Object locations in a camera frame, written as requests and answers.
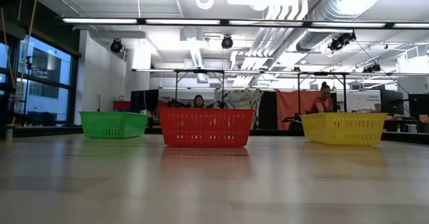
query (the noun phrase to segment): wooden floor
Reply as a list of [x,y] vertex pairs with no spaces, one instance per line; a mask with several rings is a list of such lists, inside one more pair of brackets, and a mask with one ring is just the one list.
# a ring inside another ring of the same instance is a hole
[[162,136],[0,145],[0,223],[429,223],[429,147],[251,137],[236,150]]

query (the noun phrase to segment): person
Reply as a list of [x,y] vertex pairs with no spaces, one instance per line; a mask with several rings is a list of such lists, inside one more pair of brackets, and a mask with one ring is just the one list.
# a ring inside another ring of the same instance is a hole
[[194,108],[204,108],[204,99],[201,95],[197,95],[194,98]]
[[331,113],[333,109],[334,101],[330,97],[330,87],[326,82],[323,82],[320,88],[320,96],[313,101],[310,113]]

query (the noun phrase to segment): ceiling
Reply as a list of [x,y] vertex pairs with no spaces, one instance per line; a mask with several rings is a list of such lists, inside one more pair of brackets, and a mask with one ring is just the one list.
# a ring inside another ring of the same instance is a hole
[[[40,0],[44,5],[59,15],[66,17],[138,17],[137,0]],[[427,10],[429,0],[379,0],[372,8],[361,15],[358,20],[429,20]],[[227,0],[214,0],[214,5],[207,10],[196,5],[196,0],[140,0],[141,17],[185,17],[185,18],[229,18],[229,19],[261,19],[267,11],[255,11],[248,5],[229,5]],[[185,49],[177,49],[172,42],[179,38],[179,27],[149,26],[106,26],[101,31],[131,30],[144,31],[158,48],[153,54],[154,62],[183,62],[190,53]],[[235,44],[250,47],[258,34],[257,27],[206,27],[205,33],[231,34]],[[397,31],[397,30],[357,30],[358,42],[371,56],[392,51],[392,49],[413,42],[429,42],[428,31]],[[232,50],[222,50],[221,38],[210,38],[213,47],[201,50],[203,58],[229,58]],[[395,42],[385,49],[384,42]],[[320,54],[309,54],[305,57],[307,64],[302,68],[326,70],[330,66],[350,68],[369,59],[367,53],[357,44],[347,46],[342,52],[328,57],[324,53],[326,46],[320,47]],[[394,67],[395,58],[385,59],[386,69]]]

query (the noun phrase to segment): plastic basket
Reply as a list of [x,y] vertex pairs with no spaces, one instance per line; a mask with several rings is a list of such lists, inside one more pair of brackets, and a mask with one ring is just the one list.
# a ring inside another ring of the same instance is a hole
[[80,112],[85,137],[127,138],[145,133],[148,115],[123,112]]
[[386,113],[301,115],[306,138],[324,144],[377,145]]
[[164,142],[174,147],[239,148],[247,144],[253,109],[160,108]]

